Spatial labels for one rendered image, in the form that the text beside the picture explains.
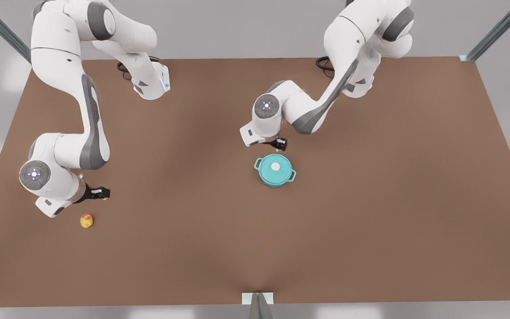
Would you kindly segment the teal pot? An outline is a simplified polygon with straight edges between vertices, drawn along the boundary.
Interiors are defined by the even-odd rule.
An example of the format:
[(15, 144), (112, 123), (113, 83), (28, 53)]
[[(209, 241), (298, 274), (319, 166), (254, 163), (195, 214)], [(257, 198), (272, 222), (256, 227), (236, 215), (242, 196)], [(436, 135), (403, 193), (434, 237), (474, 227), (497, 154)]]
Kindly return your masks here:
[(289, 159), (277, 153), (257, 158), (254, 168), (257, 170), (261, 181), (272, 188), (292, 183), (296, 177), (296, 171), (292, 168)]

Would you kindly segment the teal pot lid white knob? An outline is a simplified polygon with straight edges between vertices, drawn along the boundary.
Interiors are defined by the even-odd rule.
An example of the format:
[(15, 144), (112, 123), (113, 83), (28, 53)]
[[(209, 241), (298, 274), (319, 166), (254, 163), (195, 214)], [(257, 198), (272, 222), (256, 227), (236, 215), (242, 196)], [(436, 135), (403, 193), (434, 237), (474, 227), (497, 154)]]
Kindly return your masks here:
[(277, 153), (261, 158), (257, 169), (266, 178), (289, 179), (292, 174), (292, 165), (289, 159)]

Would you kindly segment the silver frame post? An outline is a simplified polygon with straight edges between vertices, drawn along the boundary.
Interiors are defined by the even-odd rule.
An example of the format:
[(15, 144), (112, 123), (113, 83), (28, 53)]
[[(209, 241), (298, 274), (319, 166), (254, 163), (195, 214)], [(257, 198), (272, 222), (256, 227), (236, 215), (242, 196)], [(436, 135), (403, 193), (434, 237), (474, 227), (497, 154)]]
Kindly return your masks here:
[(468, 54), (459, 56), (459, 60), (461, 62), (476, 62), (509, 28), (510, 10)]
[(20, 54), (28, 63), (31, 63), (31, 50), (0, 18), (0, 36)]
[(274, 303), (272, 292), (244, 292), (242, 305), (250, 305), (249, 319), (274, 319), (270, 304)]

